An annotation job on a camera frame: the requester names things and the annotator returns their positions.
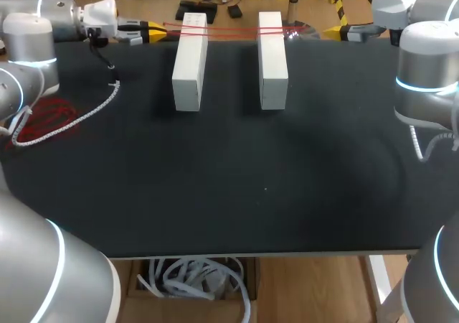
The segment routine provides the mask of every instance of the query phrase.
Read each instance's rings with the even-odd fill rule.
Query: floor
[[[85,4],[94,0],[77,0]],[[179,0],[117,0],[120,15],[158,23],[174,23]],[[214,26],[255,27],[259,11],[281,11],[286,17],[285,0],[243,0],[241,19],[230,19],[221,6]],[[372,21],[367,0],[344,0],[350,24]],[[335,6],[327,0],[301,0],[298,19],[322,32],[339,25]],[[362,258],[302,257],[262,258],[260,288],[252,303],[251,322],[370,323],[374,320],[374,301],[369,290]],[[391,281],[401,278],[407,261],[404,256],[385,256]],[[127,289],[130,261],[115,265]],[[159,300],[126,297],[118,322],[221,322],[240,321],[243,305],[239,301]]]

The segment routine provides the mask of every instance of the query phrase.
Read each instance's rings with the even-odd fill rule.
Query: black mat
[[[289,44],[278,112],[260,111],[255,43],[209,44],[199,113],[174,110],[175,44],[103,51],[119,96],[1,160],[20,200],[108,256],[411,249],[456,211],[459,157],[441,144],[417,161],[387,39]],[[86,44],[57,55],[64,97],[81,112],[105,99]]]

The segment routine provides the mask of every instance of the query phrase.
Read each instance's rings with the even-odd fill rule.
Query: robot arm
[[[399,45],[394,112],[410,125],[413,144],[426,162],[441,139],[459,148],[459,0],[373,0],[374,23]],[[415,127],[444,130],[422,155]]]
[[[114,0],[84,7],[73,0],[0,0],[0,35],[9,57],[0,62],[0,121],[59,89],[54,42],[81,41],[90,30],[101,39],[116,35]]]
[[[389,29],[391,43],[399,45],[402,30],[426,21],[459,18],[458,0],[373,0],[374,24]]]

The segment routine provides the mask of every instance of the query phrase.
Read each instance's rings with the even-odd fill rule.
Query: white wooden block
[[[261,109],[283,110],[288,88],[284,36],[283,33],[263,34],[282,31],[280,12],[260,12],[258,26],[279,27],[279,29],[260,29],[257,40]]]
[[[201,105],[208,42],[207,29],[202,27],[207,27],[205,13],[185,13],[181,31],[187,34],[180,36],[172,73],[175,109],[178,111],[199,111]]]

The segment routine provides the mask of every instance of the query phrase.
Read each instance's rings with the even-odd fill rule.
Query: red rope
[[[42,98],[35,104],[32,111],[32,115],[17,138],[19,142],[35,140],[77,119],[75,108],[62,98]],[[73,132],[77,127],[78,125],[62,134]],[[10,141],[5,149],[11,147],[13,143]]]
[[[253,38],[261,34],[283,34],[280,32],[261,32],[259,34],[194,34],[191,32],[178,32],[178,31],[168,31],[167,34],[172,36],[208,36],[208,37],[221,37],[221,38]]]
[[[255,31],[263,29],[282,29],[282,30],[302,30],[306,28],[306,25],[300,27],[196,27],[194,25],[182,25],[174,23],[163,23],[164,26],[169,25],[171,27],[188,27],[190,29],[208,29],[208,30],[226,30],[226,31]]]

